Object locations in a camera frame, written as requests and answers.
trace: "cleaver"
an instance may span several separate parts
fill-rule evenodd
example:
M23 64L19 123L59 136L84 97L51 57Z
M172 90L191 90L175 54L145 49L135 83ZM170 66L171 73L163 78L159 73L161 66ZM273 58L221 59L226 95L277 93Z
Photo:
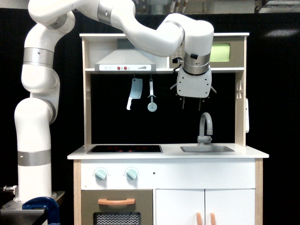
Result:
M132 99L140 99L142 95L143 89L143 80L138 78L132 79L131 91L128 98L127 110L130 110L131 100Z

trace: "black curtain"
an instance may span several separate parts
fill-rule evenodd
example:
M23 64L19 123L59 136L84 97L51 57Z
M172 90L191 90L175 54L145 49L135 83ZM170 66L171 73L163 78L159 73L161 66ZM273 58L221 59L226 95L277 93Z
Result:
M247 145L270 154L264 160L264 224L298 224L298 135L300 14L189 15L213 24L215 32L249 32L247 38L247 98L250 132ZM82 46L79 33L121 33L75 12L76 25L55 48L53 69L60 76L58 117L51 125L52 189L66 191L61 224L73 224L73 162L67 155L83 145ZM165 16L137 15L153 29ZM21 84L23 46L35 25L28 12L0 9L0 187L17 184L16 105L29 96ZM218 93L199 100L182 99L169 90L172 75L153 75L157 112L147 111L148 81L141 100L126 111L133 76L92 76L93 142L195 142L202 112L212 115L213 142L234 142L232 74L213 74Z

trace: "green display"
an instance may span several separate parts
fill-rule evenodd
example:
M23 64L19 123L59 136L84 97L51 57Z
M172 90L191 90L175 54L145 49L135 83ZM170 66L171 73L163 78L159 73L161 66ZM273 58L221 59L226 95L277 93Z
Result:
M210 53L210 62L229 62L230 44L212 44Z

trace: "stove knob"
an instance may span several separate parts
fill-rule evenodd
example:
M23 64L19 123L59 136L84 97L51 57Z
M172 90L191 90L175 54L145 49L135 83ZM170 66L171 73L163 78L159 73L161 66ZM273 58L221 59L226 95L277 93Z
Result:
M130 167L125 171L128 180L135 180L137 178L137 169Z
M107 171L104 168L98 168L95 171L95 177L97 180L104 180L106 178Z

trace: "blue clamp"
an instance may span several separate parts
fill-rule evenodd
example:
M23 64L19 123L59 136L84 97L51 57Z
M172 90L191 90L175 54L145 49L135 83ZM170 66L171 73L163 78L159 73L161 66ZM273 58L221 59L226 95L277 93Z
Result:
M33 198L25 202L23 210L46 209L48 225L60 225L60 207L57 202L50 197Z

